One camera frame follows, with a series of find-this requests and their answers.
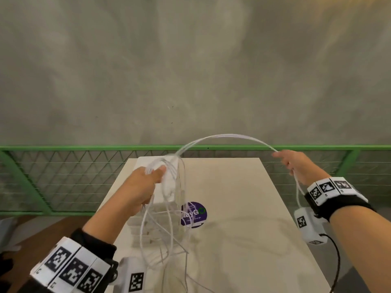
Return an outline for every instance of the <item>black cable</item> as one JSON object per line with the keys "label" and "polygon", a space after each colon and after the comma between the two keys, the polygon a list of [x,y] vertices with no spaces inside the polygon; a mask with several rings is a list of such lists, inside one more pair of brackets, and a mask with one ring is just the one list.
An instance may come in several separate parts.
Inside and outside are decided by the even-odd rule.
{"label": "black cable", "polygon": [[337,264],[337,273],[335,275],[335,279],[334,279],[334,282],[333,282],[333,285],[331,286],[331,290],[330,290],[330,293],[333,293],[334,292],[334,289],[335,289],[335,286],[337,285],[337,282],[338,282],[338,278],[339,278],[339,270],[341,268],[341,256],[339,254],[339,250],[338,250],[338,247],[337,247],[337,244],[335,243],[335,241],[331,238],[331,236],[328,236],[327,234],[325,233],[321,233],[320,236],[327,236],[334,244],[335,246],[335,249],[337,250],[337,256],[338,256],[338,264]]}

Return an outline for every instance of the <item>black sleeve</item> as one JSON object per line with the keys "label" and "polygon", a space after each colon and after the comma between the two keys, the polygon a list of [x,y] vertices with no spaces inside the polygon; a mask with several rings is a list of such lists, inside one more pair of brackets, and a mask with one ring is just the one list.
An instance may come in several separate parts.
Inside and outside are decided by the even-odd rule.
{"label": "black sleeve", "polygon": [[[117,250],[116,246],[110,245],[96,239],[95,237],[85,233],[81,228],[76,229],[72,235],[71,239],[79,243],[95,256],[99,257],[102,260],[112,259],[115,251]],[[52,293],[49,289],[42,286],[34,279],[29,279],[19,290],[18,293]]]}

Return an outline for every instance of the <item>brown floor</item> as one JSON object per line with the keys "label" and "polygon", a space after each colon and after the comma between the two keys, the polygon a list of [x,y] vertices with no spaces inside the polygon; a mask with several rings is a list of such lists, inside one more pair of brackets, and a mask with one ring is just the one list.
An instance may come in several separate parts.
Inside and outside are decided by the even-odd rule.
{"label": "brown floor", "polygon": [[[32,216],[18,218],[18,224],[22,224]],[[7,252],[5,258],[13,258],[14,267],[11,271],[1,276],[1,280],[12,283],[7,293],[16,293],[27,281],[32,267],[41,261],[52,247],[63,237],[70,234],[78,227],[82,227],[89,217],[67,217],[21,243],[22,249],[18,252]]]}

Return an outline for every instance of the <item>metal mesh fence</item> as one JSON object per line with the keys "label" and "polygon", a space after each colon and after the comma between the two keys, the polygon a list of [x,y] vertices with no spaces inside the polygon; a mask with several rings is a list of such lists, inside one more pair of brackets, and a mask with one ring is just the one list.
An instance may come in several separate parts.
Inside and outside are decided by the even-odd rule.
{"label": "metal mesh fence", "polygon": [[[11,151],[19,168],[53,212],[94,212],[103,201],[128,158],[159,156],[175,151],[73,150]],[[331,175],[341,166],[346,150],[311,150],[305,153]],[[191,150],[183,157],[258,157],[283,201],[295,206],[294,178],[263,150]],[[345,177],[377,206],[391,206],[391,151],[363,151]],[[0,164],[0,211],[39,211]]]}

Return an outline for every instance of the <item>person's left hand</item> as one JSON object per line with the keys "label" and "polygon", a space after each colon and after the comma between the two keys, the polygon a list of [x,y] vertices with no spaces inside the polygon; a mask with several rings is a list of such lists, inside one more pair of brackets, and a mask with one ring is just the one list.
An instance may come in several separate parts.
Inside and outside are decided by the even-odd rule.
{"label": "person's left hand", "polygon": [[166,167],[161,166],[153,170],[149,175],[145,173],[145,167],[135,169],[118,189],[129,199],[132,207],[132,216],[137,214],[143,205],[149,203],[155,190],[155,184],[161,183],[166,172]]}

